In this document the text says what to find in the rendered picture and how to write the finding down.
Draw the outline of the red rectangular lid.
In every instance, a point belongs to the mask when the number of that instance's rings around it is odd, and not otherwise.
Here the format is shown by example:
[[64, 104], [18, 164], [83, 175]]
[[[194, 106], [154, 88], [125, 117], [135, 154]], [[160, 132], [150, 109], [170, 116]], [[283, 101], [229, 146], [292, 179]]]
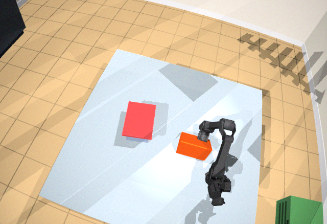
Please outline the red rectangular lid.
[[128, 102], [122, 136], [152, 139], [156, 105]]

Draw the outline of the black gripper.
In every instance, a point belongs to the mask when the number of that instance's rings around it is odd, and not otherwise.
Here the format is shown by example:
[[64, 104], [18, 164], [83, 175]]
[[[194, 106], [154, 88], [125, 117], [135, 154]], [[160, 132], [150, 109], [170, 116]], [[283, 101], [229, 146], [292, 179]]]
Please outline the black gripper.
[[[224, 175], [224, 180], [225, 178], [227, 178], [226, 175]], [[225, 204], [224, 198], [221, 197], [221, 193], [220, 193], [220, 197], [217, 199], [212, 199], [212, 205], [213, 206], [222, 206], [223, 204]]]

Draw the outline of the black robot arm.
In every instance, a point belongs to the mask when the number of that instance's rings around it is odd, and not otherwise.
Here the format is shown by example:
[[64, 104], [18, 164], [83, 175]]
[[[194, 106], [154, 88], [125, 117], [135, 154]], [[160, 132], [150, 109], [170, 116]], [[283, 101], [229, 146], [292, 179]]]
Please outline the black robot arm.
[[[209, 197], [217, 199], [220, 197], [220, 193], [231, 191], [231, 181], [229, 178], [225, 178], [225, 161], [229, 153], [231, 144], [234, 141], [234, 134], [236, 132], [235, 121], [221, 118], [219, 121], [203, 121], [199, 125], [198, 140], [207, 142], [209, 134], [213, 133], [215, 129], [219, 129], [219, 133], [222, 136], [222, 144], [217, 155], [216, 160], [211, 165], [209, 171], [205, 173], [205, 182], [208, 184], [207, 189]], [[225, 130], [232, 131], [232, 135], [226, 135]], [[220, 178], [218, 180], [217, 178]], [[220, 184], [220, 186], [219, 186]]]

